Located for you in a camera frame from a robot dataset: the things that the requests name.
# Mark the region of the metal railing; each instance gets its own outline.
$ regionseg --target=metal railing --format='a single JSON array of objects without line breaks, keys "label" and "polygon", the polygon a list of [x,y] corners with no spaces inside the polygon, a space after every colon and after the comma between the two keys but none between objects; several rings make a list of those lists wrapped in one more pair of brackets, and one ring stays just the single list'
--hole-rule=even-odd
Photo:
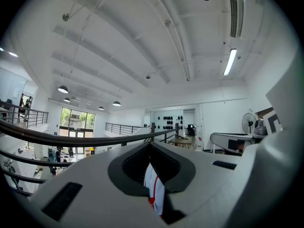
[{"label": "metal railing", "polygon": [[105,129],[119,135],[130,136],[142,127],[105,123]]},{"label": "metal railing", "polygon": [[[24,129],[17,125],[10,124],[6,121],[0,120],[0,132],[5,133],[9,136],[28,141],[31,143],[38,143],[44,144],[48,146],[57,146],[57,147],[98,147],[98,146],[107,146],[107,145],[116,145],[120,144],[122,146],[126,146],[129,142],[134,142],[138,140],[146,141],[154,141],[154,137],[164,135],[164,142],[167,141],[167,134],[176,131],[173,130],[166,130],[158,133],[154,133],[154,126],[155,124],[152,123],[151,133],[141,134],[141,135],[133,135],[133,136],[122,136],[122,137],[115,137],[115,138],[71,138],[71,137],[64,137],[64,136],[56,136],[47,133],[40,133],[30,129]],[[34,159],[28,159],[24,157],[20,157],[6,151],[0,150],[0,154],[8,157],[12,160],[16,160],[19,162],[32,164],[32,165],[39,165],[39,166],[48,166],[48,167],[68,167],[70,166],[71,162],[48,162],[48,161],[37,161]],[[1,169],[5,175],[10,176],[13,179],[32,182],[32,183],[44,183],[46,180],[44,179],[36,179],[36,178],[29,178],[24,177],[21,175],[17,175],[15,173],[9,172],[5,169]],[[24,195],[26,197],[30,196],[32,193],[25,192],[22,190],[11,188],[12,191]]]},{"label": "metal railing", "polygon": [[37,126],[48,122],[48,112],[32,110],[0,101],[0,119],[22,128]]}]

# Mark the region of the window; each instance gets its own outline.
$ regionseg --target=window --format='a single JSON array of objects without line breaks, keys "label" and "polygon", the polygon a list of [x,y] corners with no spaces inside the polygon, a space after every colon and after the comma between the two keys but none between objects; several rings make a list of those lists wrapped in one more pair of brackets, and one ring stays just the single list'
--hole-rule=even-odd
[{"label": "window", "polygon": [[[93,138],[94,123],[95,114],[62,107],[59,136]],[[79,147],[75,149],[74,153],[84,154],[84,152],[84,148]]]},{"label": "window", "polygon": [[86,128],[86,115],[85,112],[72,110],[70,116],[69,127],[73,128]]},{"label": "window", "polygon": [[70,115],[71,115],[71,110],[62,107],[61,117],[60,117],[60,126],[68,127]]},{"label": "window", "polygon": [[93,129],[93,127],[94,127],[94,121],[95,121],[95,114],[88,113],[87,117],[86,117],[85,128],[86,129]]}]

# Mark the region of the handrail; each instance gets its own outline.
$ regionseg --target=handrail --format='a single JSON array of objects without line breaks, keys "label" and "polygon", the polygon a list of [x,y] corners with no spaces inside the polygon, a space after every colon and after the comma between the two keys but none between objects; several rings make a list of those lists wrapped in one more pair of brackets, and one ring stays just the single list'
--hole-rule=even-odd
[{"label": "handrail", "polygon": [[123,124],[116,124],[116,123],[105,123],[105,124],[112,124],[112,125],[126,126],[126,127],[137,127],[137,126],[123,125]]},{"label": "handrail", "polygon": [[169,138],[171,138],[171,137],[173,137],[173,136],[175,136],[175,135],[176,135],[176,133],[175,133],[175,134],[173,134],[173,135],[171,135],[171,136],[169,136],[169,137],[167,137],[167,139],[169,139]]},{"label": "handrail", "polygon": [[111,131],[112,133],[118,133],[119,135],[128,136],[133,134],[135,131],[137,131],[139,128],[137,126],[129,126],[129,125],[121,125],[121,124],[115,124],[115,123],[105,123],[105,129],[107,131]]},{"label": "handrail", "polygon": [[8,153],[4,150],[0,150],[0,154],[13,159],[15,161],[31,164],[31,165],[41,165],[41,166],[52,166],[52,167],[68,167],[69,165],[73,164],[72,162],[48,162],[48,161],[37,161],[34,159],[24,158],[21,156],[17,156],[15,154]]},{"label": "handrail", "polygon": [[18,194],[21,194],[21,195],[23,195],[23,196],[25,196],[25,197],[30,197],[30,196],[32,195],[32,193],[30,193],[30,192],[21,191],[21,190],[12,188],[12,187],[9,187],[9,189],[10,189],[11,191],[16,192],[16,193],[18,193]]},{"label": "handrail", "polygon": [[57,147],[98,147],[115,144],[125,145],[128,142],[153,138],[166,133],[174,132],[175,129],[166,130],[158,133],[147,133],[140,135],[115,137],[115,138],[71,138],[64,136],[56,136],[47,133],[40,133],[30,129],[20,128],[13,124],[0,120],[0,132],[5,133],[14,138],[25,140],[31,143],[39,143]]},{"label": "handrail", "polygon": [[31,183],[39,183],[39,184],[44,183],[44,182],[47,181],[46,179],[38,179],[38,178],[30,178],[30,177],[20,176],[20,175],[17,175],[15,173],[9,172],[9,171],[7,171],[3,168],[2,168],[2,171],[5,175],[8,175],[10,177],[13,177],[13,178],[21,180],[21,181],[26,181],[26,182],[31,182]]},{"label": "handrail", "polygon": [[14,108],[22,109],[22,110],[30,110],[30,111],[33,111],[33,112],[48,113],[48,112],[33,110],[33,109],[30,109],[30,108],[27,108],[27,107],[22,107],[22,106],[11,104],[11,103],[4,102],[4,101],[0,101],[0,105],[7,105],[9,107],[14,107]]}]

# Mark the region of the glass door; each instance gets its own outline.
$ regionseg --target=glass door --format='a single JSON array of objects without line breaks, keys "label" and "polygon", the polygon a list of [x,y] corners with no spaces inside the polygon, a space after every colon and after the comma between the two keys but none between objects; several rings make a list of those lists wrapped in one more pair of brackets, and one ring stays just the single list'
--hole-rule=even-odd
[{"label": "glass door", "polygon": [[[85,137],[85,132],[77,132],[77,138],[84,138]],[[85,149],[84,147],[78,147],[77,148],[77,154],[84,154]]]},{"label": "glass door", "polygon": [[69,131],[69,137],[76,137],[76,131]]}]

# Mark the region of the air vent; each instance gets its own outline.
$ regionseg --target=air vent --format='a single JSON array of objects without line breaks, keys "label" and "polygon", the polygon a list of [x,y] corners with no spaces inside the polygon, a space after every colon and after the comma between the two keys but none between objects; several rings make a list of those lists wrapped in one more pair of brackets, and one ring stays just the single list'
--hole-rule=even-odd
[{"label": "air vent", "polygon": [[237,37],[237,29],[238,29],[238,1],[230,0],[231,6],[231,32],[230,36],[236,38]]}]

